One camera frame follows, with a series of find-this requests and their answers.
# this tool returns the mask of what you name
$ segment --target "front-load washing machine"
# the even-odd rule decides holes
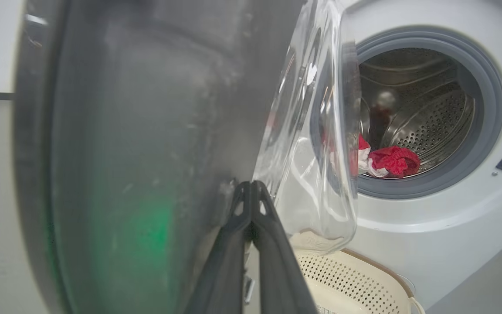
[[[347,247],[407,278],[429,308],[502,249],[502,1],[343,6],[359,64],[361,135],[374,149],[398,145],[420,158],[415,175],[359,175],[357,231]],[[307,77],[319,67],[304,68]],[[310,134],[300,140],[315,147],[308,119],[319,117],[301,123]],[[314,186],[288,173],[282,216]]]
[[[502,248],[502,0],[302,6],[28,1],[14,166],[24,239],[50,310],[181,312],[237,181],[279,184],[290,196],[275,195],[283,218],[325,206],[327,194],[309,202],[315,176],[295,176],[321,163],[280,171],[296,130],[307,131],[299,148],[313,159],[331,141],[316,186],[332,193],[331,209],[345,209],[322,216],[342,229],[297,219],[335,234],[331,246],[305,245],[347,243],[407,278],[425,308]],[[298,20],[300,10],[318,15]],[[273,95],[273,108],[291,110],[269,116]],[[303,115],[304,103],[323,115]],[[326,115],[336,108],[342,125]],[[284,121],[292,128],[275,128]],[[415,151],[420,171],[355,179],[360,129],[374,148]],[[273,141],[283,152],[257,159],[259,145],[277,138],[287,140]]]

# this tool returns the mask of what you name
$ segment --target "white laundry basket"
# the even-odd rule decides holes
[[[350,250],[328,255],[295,251],[320,314],[425,314],[406,283]]]

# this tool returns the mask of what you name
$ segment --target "drum opening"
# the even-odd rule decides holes
[[[410,149],[420,157],[416,176],[441,165],[464,143],[481,91],[452,57],[399,48],[373,56],[359,69],[361,132],[372,150]]]
[[[360,193],[423,197],[482,164],[502,130],[502,77],[477,42],[444,28],[395,28],[359,42],[357,59],[364,138],[371,149],[398,145],[421,160],[402,179],[360,175]]]

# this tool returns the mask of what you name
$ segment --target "washing machine door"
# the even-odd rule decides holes
[[[254,174],[275,198],[294,249],[333,252],[355,234],[360,98],[355,42],[345,12],[334,1],[307,2]]]
[[[252,179],[302,6],[28,1],[14,165],[50,312],[183,310]]]

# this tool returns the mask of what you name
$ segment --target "red and white cloth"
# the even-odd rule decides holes
[[[360,135],[357,165],[362,173],[373,177],[407,177],[418,172],[420,159],[413,151],[396,145],[371,151]]]

